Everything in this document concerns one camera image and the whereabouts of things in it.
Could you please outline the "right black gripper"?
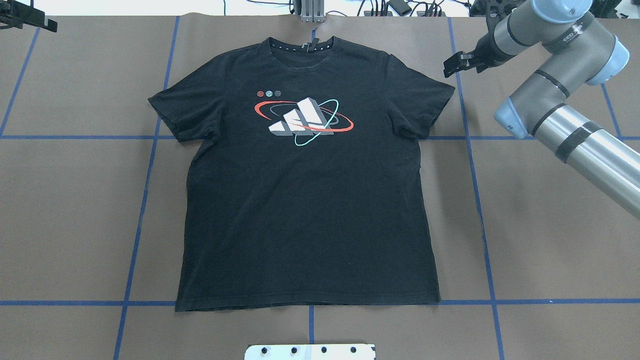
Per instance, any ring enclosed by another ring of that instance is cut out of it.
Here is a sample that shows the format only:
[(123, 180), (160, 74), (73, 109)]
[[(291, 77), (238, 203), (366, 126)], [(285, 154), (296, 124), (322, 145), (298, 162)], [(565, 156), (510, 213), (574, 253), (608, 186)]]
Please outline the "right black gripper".
[(493, 39), (480, 39), (473, 51), (468, 53), (457, 51), (443, 62), (443, 75), (445, 78), (470, 69), (476, 73), (482, 73), (490, 68), (501, 65), (501, 51), (497, 48)]

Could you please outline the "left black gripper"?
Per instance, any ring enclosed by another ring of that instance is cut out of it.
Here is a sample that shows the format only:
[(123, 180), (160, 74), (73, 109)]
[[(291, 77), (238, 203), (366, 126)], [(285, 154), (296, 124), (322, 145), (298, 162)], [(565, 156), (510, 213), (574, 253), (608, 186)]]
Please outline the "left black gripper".
[(1, 28), (22, 28), (23, 25), (45, 28), (45, 13), (35, 7), (34, 0), (29, 4), (20, 0), (0, 1)]

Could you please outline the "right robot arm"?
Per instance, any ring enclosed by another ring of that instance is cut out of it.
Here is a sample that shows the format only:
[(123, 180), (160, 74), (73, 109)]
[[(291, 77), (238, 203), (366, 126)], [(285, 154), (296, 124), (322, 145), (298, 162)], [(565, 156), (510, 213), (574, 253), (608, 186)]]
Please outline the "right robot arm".
[(481, 73), (541, 44), (550, 57), (503, 101), (494, 119), (519, 139), (535, 137), (638, 218), (638, 152), (566, 103), (581, 85), (605, 84), (630, 59), (591, 6), (590, 0), (526, 0), (503, 18), (487, 14), (487, 33), (473, 51), (446, 59), (443, 74)]

